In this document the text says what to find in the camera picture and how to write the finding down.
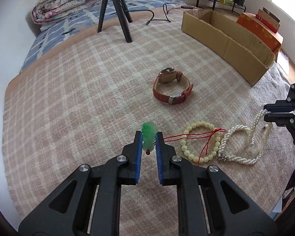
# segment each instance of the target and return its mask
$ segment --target metal rack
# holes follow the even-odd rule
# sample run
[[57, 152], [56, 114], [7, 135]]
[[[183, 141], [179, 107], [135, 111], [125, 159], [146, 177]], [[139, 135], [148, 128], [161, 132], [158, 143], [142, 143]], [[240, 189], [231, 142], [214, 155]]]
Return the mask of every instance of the metal rack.
[[[244, 7], [242, 7], [242, 6], [237, 5], [236, 4], [236, 1], [237, 0], [234, 0], [233, 5], [222, 3], [222, 2], [218, 2], [217, 0], [208, 0], [208, 1], [213, 2], [213, 5], [212, 5], [212, 10], [213, 11], [215, 9], [216, 4], [223, 4], [223, 5], [232, 7], [232, 10], [231, 11], [237, 13], [238, 15], [240, 15], [240, 14], [238, 12], [234, 11], [234, 8], [237, 8], [237, 9], [240, 9], [240, 10], [243, 10], [244, 12], [246, 12], [246, 6], [244, 5]], [[201, 9], [206, 9], [205, 7], [199, 7], [199, 0], [197, 0], [196, 7], [201, 8]]]

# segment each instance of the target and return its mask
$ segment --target rolled comforter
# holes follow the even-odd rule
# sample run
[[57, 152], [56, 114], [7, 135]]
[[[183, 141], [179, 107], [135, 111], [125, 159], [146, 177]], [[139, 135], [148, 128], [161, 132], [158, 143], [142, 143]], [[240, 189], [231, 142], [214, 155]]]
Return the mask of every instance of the rolled comforter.
[[32, 11], [32, 19], [41, 25], [55, 23], [74, 12], [100, 3], [101, 0], [39, 0]]

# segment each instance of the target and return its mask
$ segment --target wristwatch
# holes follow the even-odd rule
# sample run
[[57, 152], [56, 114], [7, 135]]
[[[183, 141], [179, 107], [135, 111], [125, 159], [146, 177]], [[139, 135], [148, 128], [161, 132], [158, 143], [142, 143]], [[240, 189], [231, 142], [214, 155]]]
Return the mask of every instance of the wristwatch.
[[[157, 91], [157, 86], [159, 83], [174, 80], [177, 80], [177, 82], [182, 82], [184, 85], [186, 85], [186, 89], [182, 93], [168, 96]], [[176, 105], [185, 101], [185, 99], [190, 95], [193, 86], [194, 85], [190, 84], [190, 81], [186, 76], [183, 75], [182, 72], [176, 71], [172, 67], [168, 67], [160, 71], [159, 75], [157, 76], [153, 85], [153, 95], [161, 102], [168, 103], [169, 105]]]

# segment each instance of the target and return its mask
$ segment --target metal screw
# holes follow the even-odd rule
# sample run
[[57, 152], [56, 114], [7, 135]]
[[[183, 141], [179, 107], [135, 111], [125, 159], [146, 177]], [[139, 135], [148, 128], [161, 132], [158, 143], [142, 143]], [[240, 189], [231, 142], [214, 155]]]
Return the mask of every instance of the metal screw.
[[172, 159], [173, 161], [175, 161], [175, 162], [180, 162], [180, 161], [182, 161], [182, 158], [181, 158], [179, 155], [174, 155], [171, 159]]
[[85, 172], [85, 171], [88, 171], [89, 168], [90, 168], [89, 165], [83, 164], [79, 167], [79, 170], [82, 172]]
[[208, 170], [210, 170], [211, 172], [217, 172], [219, 171], [219, 168], [215, 165], [211, 165], [210, 167], [208, 167]]
[[119, 155], [117, 157], [117, 161], [119, 161], [119, 162], [125, 161], [126, 159], [127, 159], [127, 157], [125, 157], [124, 155]]

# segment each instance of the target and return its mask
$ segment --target white pearl strand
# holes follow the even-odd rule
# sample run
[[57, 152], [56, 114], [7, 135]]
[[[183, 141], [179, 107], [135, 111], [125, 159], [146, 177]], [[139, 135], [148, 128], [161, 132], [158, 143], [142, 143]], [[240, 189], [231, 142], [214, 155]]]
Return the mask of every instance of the white pearl strand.
[[247, 139], [247, 143], [249, 146], [252, 146], [254, 144], [254, 132], [256, 131], [256, 126], [258, 124], [258, 122], [260, 121], [260, 119], [262, 117], [264, 117], [266, 114], [268, 114], [269, 112], [267, 110], [262, 110], [260, 111], [251, 127], [249, 128], [248, 126], [246, 125], [237, 125], [235, 127], [232, 127], [223, 137], [223, 139], [221, 140], [221, 145], [219, 147], [219, 151], [218, 151], [218, 154], [217, 154], [217, 157], [219, 160], [226, 160], [226, 161], [235, 161], [235, 162], [238, 162], [240, 164], [246, 164], [246, 165], [253, 165], [255, 164], [260, 158], [261, 156], [263, 155], [265, 149], [266, 149], [266, 146], [268, 144], [268, 140], [269, 140], [269, 136], [270, 136], [270, 132], [271, 132], [271, 129], [272, 129], [272, 123], [268, 123], [266, 125], [266, 128], [268, 129], [267, 130], [267, 133], [263, 139], [263, 146], [262, 146], [262, 149], [261, 151], [259, 152], [258, 156], [255, 158], [255, 159], [246, 159], [246, 158], [243, 158], [243, 157], [240, 157], [240, 156], [236, 156], [236, 155], [225, 155], [225, 156], [222, 156], [223, 153], [224, 153], [224, 150], [225, 150], [225, 147], [226, 147], [226, 143], [228, 141], [228, 139], [232, 136], [232, 134], [235, 132], [235, 131], [238, 131], [238, 130], [244, 130], [247, 135], [248, 135], [248, 139]]
[[[206, 128], [209, 128], [210, 130], [216, 129], [214, 127], [214, 124], [211, 124], [209, 122], [205, 122], [203, 120], [203, 121], [197, 121], [195, 123], [191, 123], [191, 125], [186, 127], [183, 134], [189, 134], [190, 131], [192, 131], [196, 127], [201, 127], [201, 126], [205, 126]], [[188, 150], [187, 144], [186, 144], [186, 140], [184, 140], [184, 139], [181, 140], [180, 144], [182, 146], [182, 151], [183, 151], [184, 155], [187, 156], [189, 160], [192, 160], [193, 162], [196, 162], [196, 163], [198, 163], [198, 162], [203, 163], [203, 162], [208, 162], [208, 161], [212, 160], [213, 157], [216, 156], [217, 151], [219, 150], [220, 140], [221, 140], [221, 138], [219, 137], [219, 132], [216, 132], [215, 135], [216, 135], [215, 146], [213, 148], [213, 151], [211, 152], [211, 154], [209, 154], [208, 156], [205, 156], [203, 158], [195, 156], [194, 154], [190, 153], [190, 151]]]

